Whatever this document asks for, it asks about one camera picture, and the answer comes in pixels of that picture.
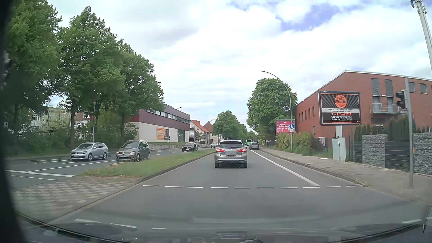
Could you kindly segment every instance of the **asphalt road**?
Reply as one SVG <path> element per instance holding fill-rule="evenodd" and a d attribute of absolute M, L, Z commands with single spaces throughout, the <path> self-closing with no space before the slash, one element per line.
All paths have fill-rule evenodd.
<path fill-rule="evenodd" d="M 180 149 L 152 150 L 152 158 L 181 153 Z M 34 159 L 9 160 L 6 163 L 9 183 L 12 188 L 22 188 L 66 180 L 74 175 L 96 167 L 108 166 L 115 161 L 115 152 L 109 152 L 106 160 L 72 162 L 70 156 L 38 157 Z"/>
<path fill-rule="evenodd" d="M 140 230 L 332 229 L 421 219 L 424 205 L 248 151 L 248 168 L 209 155 L 105 198 L 56 223 L 96 221 Z"/>

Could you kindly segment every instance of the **balcony railing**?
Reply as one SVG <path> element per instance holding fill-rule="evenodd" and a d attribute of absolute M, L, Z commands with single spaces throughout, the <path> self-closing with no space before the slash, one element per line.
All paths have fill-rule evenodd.
<path fill-rule="evenodd" d="M 396 104 L 372 103 L 370 104 L 371 114 L 401 114 L 402 109 Z"/>

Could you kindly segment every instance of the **street lamp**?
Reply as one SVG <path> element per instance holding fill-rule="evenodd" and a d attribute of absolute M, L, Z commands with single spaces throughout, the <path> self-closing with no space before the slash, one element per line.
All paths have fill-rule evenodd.
<path fill-rule="evenodd" d="M 261 71 L 261 72 L 263 72 L 263 73 L 268 73 L 268 74 L 271 74 L 271 75 L 273 75 L 273 76 L 276 77 L 276 75 L 274 75 L 274 74 L 272 74 L 272 73 L 269 73 L 269 72 L 266 72 L 266 71 Z M 280 80 L 278 77 L 276 77 L 276 78 L 277 78 L 280 82 L 283 83 L 283 85 L 285 86 L 286 90 L 288 91 L 288 94 L 289 94 L 289 117 L 291 118 L 291 124 L 292 124 L 291 92 L 289 91 L 288 87 L 285 85 L 285 83 L 284 83 L 282 80 Z M 291 152 L 292 152 L 292 133 L 291 133 Z"/>
<path fill-rule="evenodd" d="M 169 132 L 169 127 L 168 127 L 168 142 L 170 142 L 170 140 L 171 140 L 171 134 L 170 134 L 170 132 Z"/>

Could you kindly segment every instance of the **traffic light pole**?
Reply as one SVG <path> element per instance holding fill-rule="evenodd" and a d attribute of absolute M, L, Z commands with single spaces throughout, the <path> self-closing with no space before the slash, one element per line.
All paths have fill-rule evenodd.
<path fill-rule="evenodd" d="M 405 76 L 405 98 L 407 102 L 405 105 L 408 109 L 408 131 L 410 135 L 410 178 L 409 187 L 413 188 L 413 173 L 414 173 L 414 151 L 413 151 L 413 110 L 411 109 L 411 99 L 410 99 L 410 88 L 408 87 L 408 77 Z"/>

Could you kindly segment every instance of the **sky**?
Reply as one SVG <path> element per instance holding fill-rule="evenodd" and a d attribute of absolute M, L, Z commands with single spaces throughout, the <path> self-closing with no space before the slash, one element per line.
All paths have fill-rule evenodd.
<path fill-rule="evenodd" d="M 202 124 L 230 110 L 246 125 L 256 82 L 273 77 L 261 70 L 288 83 L 299 102 L 344 70 L 432 78 L 420 18 L 407 0 L 48 2 L 63 26 L 91 6 L 155 65 L 165 103 Z"/>

